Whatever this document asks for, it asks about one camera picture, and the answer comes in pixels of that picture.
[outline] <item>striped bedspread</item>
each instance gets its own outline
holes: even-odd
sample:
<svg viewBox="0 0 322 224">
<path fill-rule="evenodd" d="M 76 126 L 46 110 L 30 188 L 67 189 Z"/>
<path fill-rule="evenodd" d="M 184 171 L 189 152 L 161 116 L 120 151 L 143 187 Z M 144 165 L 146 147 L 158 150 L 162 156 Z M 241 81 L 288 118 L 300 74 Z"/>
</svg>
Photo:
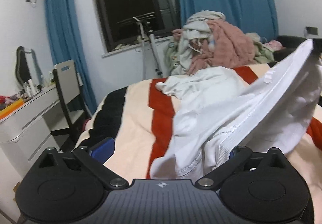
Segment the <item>striped bedspread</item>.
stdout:
<svg viewBox="0 0 322 224">
<path fill-rule="evenodd" d="M 249 85 L 269 68 L 268 64 L 257 64 L 234 70 Z M 80 136 L 76 147 L 111 136 L 115 138 L 115 153 L 104 165 L 129 183 L 133 179 L 149 178 L 153 160 L 162 157 L 168 148 L 172 118 L 180 105 L 180 100 L 166 96 L 155 88 L 157 82 L 165 80 L 141 81 L 107 95 L 86 125 L 87 130 Z M 306 180 L 315 209 L 322 208 L 321 122 L 322 107 L 317 105 L 306 134 L 287 154 L 289 161 Z M 315 211 L 315 223 L 322 223 L 322 212 L 319 210 Z"/>
</svg>

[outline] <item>pink cloth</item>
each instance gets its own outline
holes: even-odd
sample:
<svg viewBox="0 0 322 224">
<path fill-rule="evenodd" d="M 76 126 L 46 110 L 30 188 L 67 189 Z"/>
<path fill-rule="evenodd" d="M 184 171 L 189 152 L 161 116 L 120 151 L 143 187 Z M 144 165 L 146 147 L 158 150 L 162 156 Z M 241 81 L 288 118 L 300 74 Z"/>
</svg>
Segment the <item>pink cloth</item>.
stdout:
<svg viewBox="0 0 322 224">
<path fill-rule="evenodd" d="M 209 20 L 207 24 L 213 32 L 215 50 L 210 50 L 208 41 L 204 40 L 202 54 L 192 57 L 188 74 L 194 74 L 208 66 L 235 68 L 253 64 L 255 47 L 251 38 L 238 27 L 223 20 Z"/>
<path fill-rule="evenodd" d="M 280 50 L 283 48 L 283 45 L 276 40 L 271 40 L 269 43 L 265 43 L 265 45 L 271 47 L 273 51 Z"/>
<path fill-rule="evenodd" d="M 174 37 L 174 41 L 180 41 L 180 37 L 181 37 L 182 31 L 183 31 L 183 29 L 176 29 L 176 30 L 173 30 L 172 31 L 173 37 Z"/>
</svg>

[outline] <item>wall switch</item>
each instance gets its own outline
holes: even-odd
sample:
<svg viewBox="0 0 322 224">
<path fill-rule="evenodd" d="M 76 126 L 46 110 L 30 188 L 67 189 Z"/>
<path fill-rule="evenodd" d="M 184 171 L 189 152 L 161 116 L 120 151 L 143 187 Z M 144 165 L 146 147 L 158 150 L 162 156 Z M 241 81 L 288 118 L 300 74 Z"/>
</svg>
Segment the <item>wall switch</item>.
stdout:
<svg viewBox="0 0 322 224">
<path fill-rule="evenodd" d="M 317 27 L 306 26 L 305 29 L 306 29 L 308 34 L 318 35 L 318 28 Z"/>
</svg>

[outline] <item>white desk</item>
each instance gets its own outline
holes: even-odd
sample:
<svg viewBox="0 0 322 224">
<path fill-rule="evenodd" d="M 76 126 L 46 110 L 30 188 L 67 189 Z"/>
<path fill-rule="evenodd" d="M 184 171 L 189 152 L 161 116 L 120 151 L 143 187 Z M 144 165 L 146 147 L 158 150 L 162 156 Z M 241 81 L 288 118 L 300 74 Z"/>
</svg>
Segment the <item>white desk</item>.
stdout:
<svg viewBox="0 0 322 224">
<path fill-rule="evenodd" d="M 59 150 L 44 119 L 49 110 L 58 106 L 56 87 L 50 86 L 0 120 L 0 146 L 22 178 L 45 148 Z"/>
</svg>

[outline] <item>chair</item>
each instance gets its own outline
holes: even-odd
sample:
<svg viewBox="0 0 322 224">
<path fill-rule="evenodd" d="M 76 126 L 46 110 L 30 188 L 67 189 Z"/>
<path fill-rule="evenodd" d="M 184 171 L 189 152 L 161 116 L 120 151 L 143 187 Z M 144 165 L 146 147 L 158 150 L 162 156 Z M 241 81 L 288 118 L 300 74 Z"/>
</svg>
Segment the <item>chair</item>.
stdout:
<svg viewBox="0 0 322 224">
<path fill-rule="evenodd" d="M 75 144 L 81 133 L 84 120 L 90 116 L 80 91 L 74 61 L 69 60 L 56 64 L 53 74 L 63 115 L 61 114 L 54 120 L 50 128 L 51 134 L 53 136 L 69 135 L 69 139 Z M 70 111 L 68 104 L 76 98 L 78 98 L 78 106 L 80 106 L 78 108 L 81 109 Z"/>
</svg>

